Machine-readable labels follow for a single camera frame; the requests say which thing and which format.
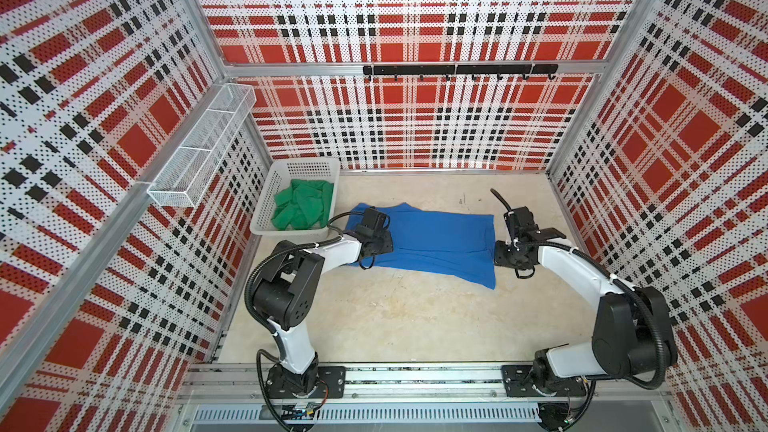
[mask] metal bracket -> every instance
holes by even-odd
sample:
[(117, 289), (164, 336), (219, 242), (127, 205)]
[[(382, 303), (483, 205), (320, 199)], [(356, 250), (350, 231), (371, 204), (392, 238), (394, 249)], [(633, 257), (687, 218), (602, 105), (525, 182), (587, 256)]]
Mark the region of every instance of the metal bracket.
[[(341, 366), (321, 366), (317, 368), (317, 377), (328, 384), (328, 398), (340, 399), (344, 396), (344, 381), (346, 379), (346, 368)], [(285, 385), (285, 378), (282, 374), (282, 368), (272, 367), (266, 380), (266, 392), (270, 399), (295, 399), (296, 396), (288, 390)], [(322, 399), (326, 392), (322, 387), (315, 388), (308, 399)]]
[[(507, 397), (542, 397), (533, 389), (533, 381), (529, 377), (530, 365), (503, 365), (502, 379)], [(587, 391), (580, 378), (572, 378), (563, 382), (563, 389), (555, 397), (585, 397)]]

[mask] laundry basket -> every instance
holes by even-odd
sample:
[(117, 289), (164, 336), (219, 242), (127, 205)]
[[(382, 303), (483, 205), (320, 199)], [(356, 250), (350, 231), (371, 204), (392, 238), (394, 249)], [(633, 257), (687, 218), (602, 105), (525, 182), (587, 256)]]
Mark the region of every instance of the laundry basket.
[(250, 231), (257, 235), (273, 235), (293, 240), (301, 237), (302, 242), (322, 240), (328, 235), (328, 227), (321, 227), (315, 223), (308, 230), (277, 230), (272, 225), (272, 216), (275, 213), (275, 194), (288, 188), (292, 178), (308, 180), (327, 180), (333, 184), (333, 196), (331, 197), (331, 214), (336, 207), (336, 193), (339, 191), (338, 158), (281, 158), (275, 160), (270, 167), (270, 173), (266, 175), (264, 188), (256, 204), (254, 218), (250, 221)]

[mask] side wall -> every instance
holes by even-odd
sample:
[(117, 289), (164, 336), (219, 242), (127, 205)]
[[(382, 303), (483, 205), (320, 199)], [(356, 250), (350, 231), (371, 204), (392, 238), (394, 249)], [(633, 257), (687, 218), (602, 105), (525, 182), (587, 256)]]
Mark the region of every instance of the side wall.
[(554, 177), (590, 251), (663, 291), (692, 430), (766, 426), (768, 0), (660, 0)]
[[(0, 0), (0, 354), (212, 83), (178, 0)], [(150, 207), (0, 430), (161, 430), (207, 360), (264, 171)]]

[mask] work surface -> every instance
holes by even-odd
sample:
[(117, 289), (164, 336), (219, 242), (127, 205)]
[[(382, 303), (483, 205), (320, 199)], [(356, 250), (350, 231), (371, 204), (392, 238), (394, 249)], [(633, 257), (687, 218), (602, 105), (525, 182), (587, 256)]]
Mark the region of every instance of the work surface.
[[(496, 238), (507, 240), (504, 207), (527, 206), (536, 223), (571, 237), (543, 175), (341, 176), (336, 214), (360, 202), (408, 202), (422, 210), (493, 214)], [(345, 219), (339, 222), (343, 226)], [(262, 237), (254, 264), (279, 240)], [(307, 317), (321, 362), (532, 360), (536, 350), (590, 339), (594, 312), (549, 270), (529, 280), (496, 267), (496, 289), (452, 275), (373, 267), (340, 267), (322, 275)], [(253, 363), (277, 347), (240, 297), (219, 362)]]

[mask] plaid wall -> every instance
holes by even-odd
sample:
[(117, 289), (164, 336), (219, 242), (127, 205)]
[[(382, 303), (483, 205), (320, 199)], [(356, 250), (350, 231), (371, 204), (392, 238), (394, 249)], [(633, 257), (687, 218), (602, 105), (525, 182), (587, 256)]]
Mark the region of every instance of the plaid wall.
[(333, 156), (342, 168), (544, 170), (591, 75), (289, 77), (254, 85), (273, 158)]
[(602, 59), (634, 0), (199, 0), (225, 61)]
[[(178, 0), (0, 0), (0, 354), (211, 81)], [(205, 206), (150, 208), (0, 430), (161, 429), (262, 175), (241, 136)]]
[(663, 291), (692, 430), (768, 427), (768, 0), (660, 0), (554, 178), (590, 251)]

